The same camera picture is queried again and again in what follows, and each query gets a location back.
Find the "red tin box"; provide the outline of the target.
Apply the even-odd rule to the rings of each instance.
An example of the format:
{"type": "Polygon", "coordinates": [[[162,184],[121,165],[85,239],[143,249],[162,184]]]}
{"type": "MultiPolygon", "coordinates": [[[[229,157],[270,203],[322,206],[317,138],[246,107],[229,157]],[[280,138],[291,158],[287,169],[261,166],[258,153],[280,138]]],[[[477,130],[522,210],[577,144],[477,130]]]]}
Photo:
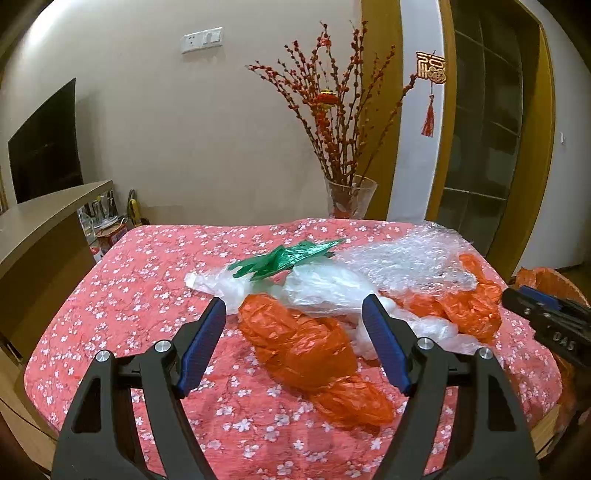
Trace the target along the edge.
{"type": "Polygon", "coordinates": [[[113,245],[127,233],[127,231],[127,225],[121,223],[113,224],[100,230],[96,234],[96,240],[98,241],[98,246],[101,252],[106,254],[113,245]]]}

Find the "wooden tv cabinet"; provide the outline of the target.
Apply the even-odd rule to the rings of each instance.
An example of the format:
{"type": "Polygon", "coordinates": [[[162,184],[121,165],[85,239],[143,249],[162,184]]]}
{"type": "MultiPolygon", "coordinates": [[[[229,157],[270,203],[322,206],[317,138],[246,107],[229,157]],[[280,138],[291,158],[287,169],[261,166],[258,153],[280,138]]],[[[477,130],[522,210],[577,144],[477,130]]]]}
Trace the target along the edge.
{"type": "Polygon", "coordinates": [[[1,345],[28,362],[42,334],[95,261],[77,216],[113,187],[83,184],[17,204],[1,215],[1,345]]]}

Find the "gold red fu ornament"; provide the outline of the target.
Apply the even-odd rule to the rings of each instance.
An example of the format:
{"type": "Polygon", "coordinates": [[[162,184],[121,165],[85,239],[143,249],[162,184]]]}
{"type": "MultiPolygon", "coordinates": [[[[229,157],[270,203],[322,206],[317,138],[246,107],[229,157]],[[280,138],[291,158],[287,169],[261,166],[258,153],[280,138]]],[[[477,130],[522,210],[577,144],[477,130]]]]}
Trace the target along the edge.
{"type": "Polygon", "coordinates": [[[425,122],[421,134],[425,137],[433,137],[435,131],[435,86],[445,84],[447,81],[447,62],[443,56],[436,52],[416,52],[416,76],[418,79],[429,82],[429,104],[425,122]]]}

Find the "large orange plastic bag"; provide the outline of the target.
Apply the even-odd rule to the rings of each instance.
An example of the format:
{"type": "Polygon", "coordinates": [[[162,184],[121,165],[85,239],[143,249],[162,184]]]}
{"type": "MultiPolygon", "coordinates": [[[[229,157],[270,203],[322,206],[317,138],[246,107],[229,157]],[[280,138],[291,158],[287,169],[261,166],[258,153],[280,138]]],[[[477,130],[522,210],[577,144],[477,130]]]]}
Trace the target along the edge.
{"type": "Polygon", "coordinates": [[[394,421],[391,401],[360,376],[338,320],[308,316],[270,295],[249,294],[238,307],[238,327],[270,377],[300,393],[332,425],[378,429],[394,421]]]}

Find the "small red lantern ornament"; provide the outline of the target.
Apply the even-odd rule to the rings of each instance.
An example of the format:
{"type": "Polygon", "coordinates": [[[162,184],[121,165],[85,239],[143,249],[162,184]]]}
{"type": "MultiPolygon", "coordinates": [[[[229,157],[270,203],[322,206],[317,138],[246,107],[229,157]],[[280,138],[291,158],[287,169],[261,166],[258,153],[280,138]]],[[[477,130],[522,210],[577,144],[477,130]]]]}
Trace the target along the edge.
{"type": "Polygon", "coordinates": [[[334,91],[325,89],[321,90],[317,96],[315,96],[315,105],[318,108],[329,109],[339,104],[339,95],[334,91]]]}

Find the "glass sliding door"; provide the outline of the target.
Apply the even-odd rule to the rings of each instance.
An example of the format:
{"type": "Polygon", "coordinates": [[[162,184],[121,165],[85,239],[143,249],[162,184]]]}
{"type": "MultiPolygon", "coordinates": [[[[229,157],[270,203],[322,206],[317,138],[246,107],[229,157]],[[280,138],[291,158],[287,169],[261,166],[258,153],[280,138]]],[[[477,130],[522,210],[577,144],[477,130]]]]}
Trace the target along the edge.
{"type": "Polygon", "coordinates": [[[454,1],[451,10],[456,115],[437,221],[488,255],[514,182],[539,28],[514,1],[454,1]]]}

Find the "pink floral tablecloth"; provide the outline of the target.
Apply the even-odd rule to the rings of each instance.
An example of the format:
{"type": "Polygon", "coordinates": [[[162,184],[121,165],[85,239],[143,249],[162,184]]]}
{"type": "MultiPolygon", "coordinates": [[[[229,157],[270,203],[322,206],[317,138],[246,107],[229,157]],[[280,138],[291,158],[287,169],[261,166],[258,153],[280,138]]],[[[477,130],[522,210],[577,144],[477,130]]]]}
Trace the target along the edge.
{"type": "MultiPolygon", "coordinates": [[[[150,225],[125,234],[46,329],[24,373],[27,396],[60,427],[94,355],[140,353],[197,320],[208,297],[185,275],[308,239],[346,247],[405,235],[405,223],[303,219],[263,226],[150,225]]],[[[259,366],[229,319],[200,386],[184,399],[190,426],[221,479],[369,479],[394,435],[335,428],[259,366]]]]}

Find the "clear bubble wrap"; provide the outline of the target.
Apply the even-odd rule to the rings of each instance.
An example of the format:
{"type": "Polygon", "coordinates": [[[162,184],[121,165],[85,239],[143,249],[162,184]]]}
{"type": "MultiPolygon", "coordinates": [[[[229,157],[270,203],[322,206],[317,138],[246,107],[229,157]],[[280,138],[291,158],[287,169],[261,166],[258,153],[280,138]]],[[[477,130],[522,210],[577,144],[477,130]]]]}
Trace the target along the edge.
{"type": "Polygon", "coordinates": [[[346,249],[338,259],[380,290],[440,295],[476,288],[476,275],[460,260],[469,251],[470,243],[456,231],[424,223],[397,240],[346,249]]]}

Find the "white wall switch plate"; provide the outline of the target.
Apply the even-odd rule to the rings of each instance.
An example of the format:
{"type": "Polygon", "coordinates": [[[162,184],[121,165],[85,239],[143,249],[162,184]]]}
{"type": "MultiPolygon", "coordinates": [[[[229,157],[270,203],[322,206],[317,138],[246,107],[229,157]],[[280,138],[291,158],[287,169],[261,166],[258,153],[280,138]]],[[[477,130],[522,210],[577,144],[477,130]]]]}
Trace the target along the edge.
{"type": "Polygon", "coordinates": [[[223,42],[223,28],[215,27],[186,34],[181,39],[180,51],[187,54],[197,50],[221,47],[223,42]]]}

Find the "glass vase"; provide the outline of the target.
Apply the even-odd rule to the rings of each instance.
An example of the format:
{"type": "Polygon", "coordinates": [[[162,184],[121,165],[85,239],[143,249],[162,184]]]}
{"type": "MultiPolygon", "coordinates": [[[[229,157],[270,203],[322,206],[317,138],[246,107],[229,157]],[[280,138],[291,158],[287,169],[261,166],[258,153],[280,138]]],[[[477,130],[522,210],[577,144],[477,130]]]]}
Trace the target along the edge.
{"type": "Polygon", "coordinates": [[[345,185],[325,179],[328,193],[329,217],[363,220],[378,184],[361,175],[353,176],[353,184],[345,185]]]}

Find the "yellow black tool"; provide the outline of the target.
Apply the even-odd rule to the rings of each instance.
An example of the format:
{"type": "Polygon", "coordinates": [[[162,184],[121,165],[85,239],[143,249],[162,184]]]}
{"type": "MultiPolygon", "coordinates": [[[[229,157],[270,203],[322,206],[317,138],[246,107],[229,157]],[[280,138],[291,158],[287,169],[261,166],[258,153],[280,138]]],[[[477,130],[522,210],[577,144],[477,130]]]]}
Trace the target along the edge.
{"type": "Polygon", "coordinates": [[[130,189],[129,193],[128,193],[127,216],[134,226],[139,226],[142,224],[140,207],[139,207],[136,192],[134,189],[130,189]]]}

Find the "black television screen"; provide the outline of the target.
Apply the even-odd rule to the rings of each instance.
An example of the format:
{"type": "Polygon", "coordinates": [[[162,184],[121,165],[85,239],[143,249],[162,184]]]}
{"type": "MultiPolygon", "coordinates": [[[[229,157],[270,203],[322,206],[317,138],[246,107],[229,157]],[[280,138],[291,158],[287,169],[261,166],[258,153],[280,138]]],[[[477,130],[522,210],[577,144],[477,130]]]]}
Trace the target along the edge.
{"type": "Polygon", "coordinates": [[[49,97],[8,141],[16,202],[83,184],[75,115],[76,80],[49,97]]]}

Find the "orange woven trash basket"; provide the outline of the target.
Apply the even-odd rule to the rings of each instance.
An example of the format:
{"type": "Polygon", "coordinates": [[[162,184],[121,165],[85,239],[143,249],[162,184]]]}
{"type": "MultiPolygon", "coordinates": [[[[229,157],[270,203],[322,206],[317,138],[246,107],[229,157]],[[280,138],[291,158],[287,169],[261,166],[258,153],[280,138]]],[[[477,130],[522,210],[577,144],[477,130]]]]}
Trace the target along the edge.
{"type": "MultiPolygon", "coordinates": [[[[590,306],[584,293],[575,283],[551,268],[521,268],[517,272],[513,284],[516,288],[527,286],[562,300],[572,300],[583,306],[590,306]]],[[[558,417],[555,423],[555,429],[561,431],[566,428],[575,410],[574,367],[556,354],[553,354],[553,357],[558,365],[562,381],[562,394],[558,400],[558,417]]]]}

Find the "white translucent plastic bag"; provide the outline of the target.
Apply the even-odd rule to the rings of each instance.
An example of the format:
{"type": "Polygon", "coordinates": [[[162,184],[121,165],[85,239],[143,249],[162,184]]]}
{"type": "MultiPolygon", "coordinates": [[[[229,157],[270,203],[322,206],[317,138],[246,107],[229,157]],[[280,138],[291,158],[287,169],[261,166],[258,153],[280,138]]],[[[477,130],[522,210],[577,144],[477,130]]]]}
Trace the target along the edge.
{"type": "MultiPolygon", "coordinates": [[[[238,312],[247,295],[267,294],[308,316],[338,319],[353,342],[356,356],[367,361],[378,358],[362,320],[363,300],[370,294],[378,295],[378,288],[342,262],[315,259],[297,264],[280,282],[256,280],[252,274],[235,278],[228,268],[221,268],[190,272],[185,275],[184,284],[191,290],[221,298],[231,314],[238,312]]],[[[378,295],[378,299],[391,317],[405,321],[417,337],[427,337],[446,351],[471,355],[483,346],[475,337],[460,333],[458,326],[441,314],[421,318],[386,296],[378,295]]]]}

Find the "green plastic bag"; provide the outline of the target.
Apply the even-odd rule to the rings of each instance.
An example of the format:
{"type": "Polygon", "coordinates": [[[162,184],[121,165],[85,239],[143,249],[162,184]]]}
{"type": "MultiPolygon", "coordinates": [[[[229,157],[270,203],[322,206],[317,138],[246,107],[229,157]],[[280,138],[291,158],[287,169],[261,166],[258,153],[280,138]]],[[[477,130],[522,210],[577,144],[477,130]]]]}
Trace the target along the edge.
{"type": "Polygon", "coordinates": [[[335,239],[319,243],[308,240],[301,241],[297,245],[280,245],[270,253],[249,257],[228,266],[233,278],[250,276],[252,281],[263,280],[274,275],[290,270],[301,262],[315,257],[328,257],[334,255],[332,249],[345,242],[344,239],[335,239]]]}

